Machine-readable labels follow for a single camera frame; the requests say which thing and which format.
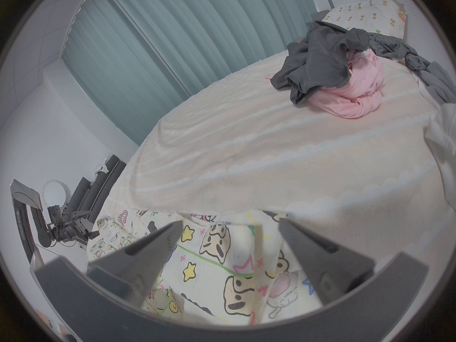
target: carrot print pillow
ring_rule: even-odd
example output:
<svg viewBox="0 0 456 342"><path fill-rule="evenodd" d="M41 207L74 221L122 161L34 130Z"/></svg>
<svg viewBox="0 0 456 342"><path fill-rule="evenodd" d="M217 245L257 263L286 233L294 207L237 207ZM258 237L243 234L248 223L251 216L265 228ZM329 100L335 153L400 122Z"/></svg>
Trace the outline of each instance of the carrot print pillow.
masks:
<svg viewBox="0 0 456 342"><path fill-rule="evenodd" d="M337 5L323 19L345 29L360 28L385 36L404 37L407 12L394 0L365 0Z"/></svg>

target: gray cartoon elephant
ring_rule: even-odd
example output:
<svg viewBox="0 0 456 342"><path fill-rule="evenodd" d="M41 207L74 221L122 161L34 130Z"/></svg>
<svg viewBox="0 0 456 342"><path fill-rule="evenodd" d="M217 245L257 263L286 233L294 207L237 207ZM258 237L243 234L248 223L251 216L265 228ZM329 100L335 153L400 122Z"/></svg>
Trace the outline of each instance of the gray cartoon elephant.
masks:
<svg viewBox="0 0 456 342"><path fill-rule="evenodd" d="M269 294L268 301L266 302L269 306L274 308L274 310L270 312L269 318L274 319L282 308L285 308L297 299L298 286L291 285L289 274L279 274L277 280L272 285L271 293Z"/></svg>

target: curtain fold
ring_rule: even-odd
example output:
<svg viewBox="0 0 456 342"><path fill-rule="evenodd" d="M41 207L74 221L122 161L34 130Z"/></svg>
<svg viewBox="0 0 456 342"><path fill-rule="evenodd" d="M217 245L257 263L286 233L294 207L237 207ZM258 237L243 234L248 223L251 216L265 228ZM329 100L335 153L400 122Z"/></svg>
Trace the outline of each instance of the curtain fold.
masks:
<svg viewBox="0 0 456 342"><path fill-rule="evenodd" d="M306 34L313 0L86 0L63 60L140 144L172 108Z"/></svg>

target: ceiling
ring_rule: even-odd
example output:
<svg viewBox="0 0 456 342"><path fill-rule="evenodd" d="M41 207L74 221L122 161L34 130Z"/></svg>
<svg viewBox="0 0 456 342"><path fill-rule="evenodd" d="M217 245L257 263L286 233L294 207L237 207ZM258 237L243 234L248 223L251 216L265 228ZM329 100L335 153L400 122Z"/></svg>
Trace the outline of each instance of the ceiling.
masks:
<svg viewBox="0 0 456 342"><path fill-rule="evenodd" d="M43 0L27 20L0 69L0 129L43 81L43 68L59 59L82 0Z"/></svg>

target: pink cloth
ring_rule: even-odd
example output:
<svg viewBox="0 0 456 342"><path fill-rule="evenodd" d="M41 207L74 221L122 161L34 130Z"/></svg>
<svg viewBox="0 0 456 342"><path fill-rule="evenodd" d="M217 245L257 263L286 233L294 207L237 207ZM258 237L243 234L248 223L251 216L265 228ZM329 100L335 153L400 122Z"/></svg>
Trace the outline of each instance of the pink cloth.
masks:
<svg viewBox="0 0 456 342"><path fill-rule="evenodd" d="M347 53L347 58L350 69L347 85L321 88L309 98L309 102L342 118L359 118L382 103L383 66L371 49Z"/></svg>

